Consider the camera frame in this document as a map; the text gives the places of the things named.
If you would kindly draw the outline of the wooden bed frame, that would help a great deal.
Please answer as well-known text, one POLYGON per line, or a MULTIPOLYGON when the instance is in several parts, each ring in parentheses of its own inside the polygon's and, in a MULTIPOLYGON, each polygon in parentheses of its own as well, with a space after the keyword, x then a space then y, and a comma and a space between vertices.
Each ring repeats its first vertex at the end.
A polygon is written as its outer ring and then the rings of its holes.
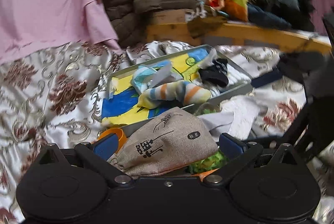
POLYGON ((255 45, 262 43, 283 52, 317 51, 322 54, 332 49, 330 43, 320 37, 302 35, 290 31, 263 29, 247 24, 221 24, 217 29, 199 38, 192 38, 186 23, 158 24, 147 26, 147 41, 180 41, 192 46, 208 44, 210 39, 229 38, 233 45, 255 45))

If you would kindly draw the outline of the beige linen drawstring pouch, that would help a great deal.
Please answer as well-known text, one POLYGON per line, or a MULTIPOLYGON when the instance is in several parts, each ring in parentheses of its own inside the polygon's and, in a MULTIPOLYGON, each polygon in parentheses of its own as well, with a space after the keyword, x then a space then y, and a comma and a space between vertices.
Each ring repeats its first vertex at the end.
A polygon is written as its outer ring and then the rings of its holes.
POLYGON ((217 151, 201 119, 175 107, 134 132, 107 162, 133 178, 160 176, 217 151))

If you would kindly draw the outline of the light blue patterned cloth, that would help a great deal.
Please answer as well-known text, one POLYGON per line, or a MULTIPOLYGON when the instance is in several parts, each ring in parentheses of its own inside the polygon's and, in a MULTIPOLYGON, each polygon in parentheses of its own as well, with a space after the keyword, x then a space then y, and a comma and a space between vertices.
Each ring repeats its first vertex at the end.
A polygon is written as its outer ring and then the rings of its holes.
POLYGON ((167 60, 151 65, 140 64, 130 84, 141 95, 149 88, 179 80, 183 80, 183 76, 172 66, 172 62, 167 60))

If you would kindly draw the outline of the orange plastic cup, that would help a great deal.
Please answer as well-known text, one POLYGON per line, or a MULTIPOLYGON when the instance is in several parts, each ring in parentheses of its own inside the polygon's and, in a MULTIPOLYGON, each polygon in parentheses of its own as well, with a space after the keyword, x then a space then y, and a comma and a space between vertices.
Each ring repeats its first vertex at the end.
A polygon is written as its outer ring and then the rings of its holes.
POLYGON ((109 149, 113 153, 119 152, 126 141, 126 134, 121 128, 109 128, 97 139, 97 143, 100 142, 103 148, 109 149))

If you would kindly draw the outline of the brown printed garment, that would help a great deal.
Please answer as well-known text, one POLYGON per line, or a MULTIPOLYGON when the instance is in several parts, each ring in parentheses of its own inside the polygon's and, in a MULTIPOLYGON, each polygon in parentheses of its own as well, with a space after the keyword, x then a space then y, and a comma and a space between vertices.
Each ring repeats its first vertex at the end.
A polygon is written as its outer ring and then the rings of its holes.
POLYGON ((190 36, 196 39, 216 30, 227 21, 229 21, 227 13, 215 10, 204 2, 200 2, 188 17, 186 23, 190 36))

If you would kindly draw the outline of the striped pastel sock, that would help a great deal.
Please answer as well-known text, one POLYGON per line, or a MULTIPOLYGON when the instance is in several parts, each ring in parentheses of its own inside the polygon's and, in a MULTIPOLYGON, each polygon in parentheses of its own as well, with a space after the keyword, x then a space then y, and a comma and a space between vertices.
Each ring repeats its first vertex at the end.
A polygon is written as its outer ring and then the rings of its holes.
POLYGON ((202 104, 211 98, 211 92, 188 81, 180 80, 149 88, 139 98, 137 106, 154 109, 165 101, 178 101, 183 106, 202 104))

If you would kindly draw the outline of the white small sock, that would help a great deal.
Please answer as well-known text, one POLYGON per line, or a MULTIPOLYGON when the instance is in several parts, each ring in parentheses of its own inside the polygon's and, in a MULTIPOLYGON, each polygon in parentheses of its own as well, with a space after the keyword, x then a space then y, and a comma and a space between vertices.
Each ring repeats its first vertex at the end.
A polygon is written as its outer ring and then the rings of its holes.
POLYGON ((222 112, 232 112, 233 121, 228 134, 239 140, 246 140, 254 120, 268 111, 268 107, 259 103, 253 96, 238 95, 220 103, 222 112))

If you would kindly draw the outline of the floral satin bed cover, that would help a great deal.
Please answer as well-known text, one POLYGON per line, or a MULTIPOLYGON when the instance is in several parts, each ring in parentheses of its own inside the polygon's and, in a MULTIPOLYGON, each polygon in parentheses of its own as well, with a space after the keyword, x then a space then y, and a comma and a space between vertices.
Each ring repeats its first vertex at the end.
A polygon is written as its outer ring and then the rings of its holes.
MULTIPOLYGON (((183 42, 152 42, 112 52, 103 44, 67 43, 47 48, 1 65, 1 223, 24 221, 16 199, 16 185, 47 142, 71 148, 82 141, 95 141, 102 130, 103 99, 110 76, 132 64, 194 49, 183 42)), ((268 72, 276 62, 276 49, 218 46, 219 51, 240 62, 252 77, 268 72)), ((287 77, 250 92, 264 104, 258 115, 256 137, 282 134, 291 122, 288 111, 304 104, 302 86, 287 77), (282 116, 269 126, 265 116, 282 116)))

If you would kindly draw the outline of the green leafy plush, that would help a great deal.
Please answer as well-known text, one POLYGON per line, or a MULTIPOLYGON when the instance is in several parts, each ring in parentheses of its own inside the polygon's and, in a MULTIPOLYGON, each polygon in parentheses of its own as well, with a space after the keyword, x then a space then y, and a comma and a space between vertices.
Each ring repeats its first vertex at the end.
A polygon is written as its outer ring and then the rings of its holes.
MULTIPOLYGON (((195 111, 194 115, 207 115, 211 113, 218 113, 219 111, 219 107, 205 103, 195 111)), ((220 149, 218 149, 214 155, 190 164, 188 166, 188 170, 190 174, 200 176, 201 173, 208 173, 209 171, 215 171, 216 169, 223 167, 227 164, 227 162, 228 158, 220 151, 220 149)))

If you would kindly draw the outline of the dark navy printed sock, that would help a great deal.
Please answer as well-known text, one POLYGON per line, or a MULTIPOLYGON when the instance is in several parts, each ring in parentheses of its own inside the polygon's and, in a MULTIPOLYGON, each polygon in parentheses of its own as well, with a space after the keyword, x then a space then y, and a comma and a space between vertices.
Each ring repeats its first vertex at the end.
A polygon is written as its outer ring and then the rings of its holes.
POLYGON ((222 88, 226 87, 229 84, 227 65, 227 59, 218 58, 213 61, 212 66, 199 69, 202 82, 209 82, 222 88))

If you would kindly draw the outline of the dark green black jacket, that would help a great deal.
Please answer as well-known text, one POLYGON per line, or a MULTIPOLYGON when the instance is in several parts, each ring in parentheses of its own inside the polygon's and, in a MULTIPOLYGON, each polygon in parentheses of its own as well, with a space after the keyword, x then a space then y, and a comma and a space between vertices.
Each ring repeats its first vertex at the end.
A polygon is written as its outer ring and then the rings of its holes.
POLYGON ((311 21, 311 15, 315 10, 313 0, 255 0, 254 6, 258 6, 264 12, 282 18, 290 24, 292 30, 314 32, 315 26, 311 21))

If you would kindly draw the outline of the grey fabric garment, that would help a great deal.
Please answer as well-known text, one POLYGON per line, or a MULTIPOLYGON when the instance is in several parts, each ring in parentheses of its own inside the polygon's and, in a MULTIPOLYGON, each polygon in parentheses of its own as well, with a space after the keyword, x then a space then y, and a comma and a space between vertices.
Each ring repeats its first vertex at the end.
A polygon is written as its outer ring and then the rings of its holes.
POLYGON ((199 115, 198 118, 204 123, 215 142, 219 141, 222 133, 228 133, 234 120, 233 112, 218 112, 199 115))

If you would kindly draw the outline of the blue denim jeans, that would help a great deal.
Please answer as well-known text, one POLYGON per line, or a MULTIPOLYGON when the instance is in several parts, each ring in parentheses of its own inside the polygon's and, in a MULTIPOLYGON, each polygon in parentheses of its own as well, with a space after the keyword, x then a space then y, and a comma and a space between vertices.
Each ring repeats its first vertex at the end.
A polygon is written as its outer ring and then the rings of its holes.
POLYGON ((248 4, 247 10, 249 22, 256 26, 278 30, 288 30, 291 28, 291 24, 286 20, 270 12, 265 12, 256 5, 248 4))

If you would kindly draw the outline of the colourful patchwork blanket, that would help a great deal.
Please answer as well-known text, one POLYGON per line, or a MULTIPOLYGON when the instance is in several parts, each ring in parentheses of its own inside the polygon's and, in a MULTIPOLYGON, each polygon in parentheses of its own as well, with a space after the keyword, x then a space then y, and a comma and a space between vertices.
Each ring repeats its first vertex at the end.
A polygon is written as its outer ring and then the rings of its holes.
POLYGON ((225 12, 231 20, 247 22, 247 4, 250 1, 255 0, 204 0, 204 3, 214 10, 225 12))

